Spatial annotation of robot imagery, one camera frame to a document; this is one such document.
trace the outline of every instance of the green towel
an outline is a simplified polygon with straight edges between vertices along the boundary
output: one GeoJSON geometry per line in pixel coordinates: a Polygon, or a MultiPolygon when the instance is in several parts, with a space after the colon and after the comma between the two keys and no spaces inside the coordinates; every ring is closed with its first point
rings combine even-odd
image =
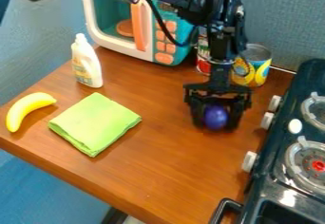
{"type": "Polygon", "coordinates": [[[140,121],[129,109],[93,93],[51,120],[48,127],[94,158],[140,121]]]}

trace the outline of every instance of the banana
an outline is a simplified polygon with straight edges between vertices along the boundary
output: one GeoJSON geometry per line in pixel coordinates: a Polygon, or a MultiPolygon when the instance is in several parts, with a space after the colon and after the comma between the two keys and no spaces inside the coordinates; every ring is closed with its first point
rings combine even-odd
{"type": "Polygon", "coordinates": [[[7,114],[6,125],[8,130],[12,133],[16,132],[28,113],[54,103],[56,103],[56,100],[43,92],[32,93],[20,99],[11,107],[7,114]]]}

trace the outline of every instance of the blue wall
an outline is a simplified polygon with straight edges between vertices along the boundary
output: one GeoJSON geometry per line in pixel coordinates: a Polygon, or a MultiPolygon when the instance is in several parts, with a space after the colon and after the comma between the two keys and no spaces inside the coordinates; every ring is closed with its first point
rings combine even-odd
{"type": "Polygon", "coordinates": [[[0,27],[0,105],[69,60],[78,32],[81,0],[11,0],[0,27]]]}
{"type": "Polygon", "coordinates": [[[325,58],[325,0],[242,0],[252,42],[274,53],[274,64],[289,69],[325,58]]]}

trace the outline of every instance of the black stove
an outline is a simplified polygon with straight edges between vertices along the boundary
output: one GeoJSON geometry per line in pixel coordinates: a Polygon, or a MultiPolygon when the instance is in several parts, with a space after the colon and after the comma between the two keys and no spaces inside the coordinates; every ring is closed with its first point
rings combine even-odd
{"type": "Polygon", "coordinates": [[[237,223],[325,223],[325,61],[304,63],[286,94],[275,96],[262,127],[268,137],[248,153],[244,204],[224,199],[210,223],[226,211],[237,223]]]}

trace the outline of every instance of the orange handle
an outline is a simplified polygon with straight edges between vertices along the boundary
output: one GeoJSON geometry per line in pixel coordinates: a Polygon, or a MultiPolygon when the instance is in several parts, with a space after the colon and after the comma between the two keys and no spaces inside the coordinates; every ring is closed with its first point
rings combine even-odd
{"type": "Polygon", "coordinates": [[[145,40],[145,28],[147,19],[146,8],[144,6],[143,0],[139,1],[137,4],[131,5],[132,14],[132,27],[134,34],[134,41],[138,50],[145,52],[146,40],[145,40]]]}

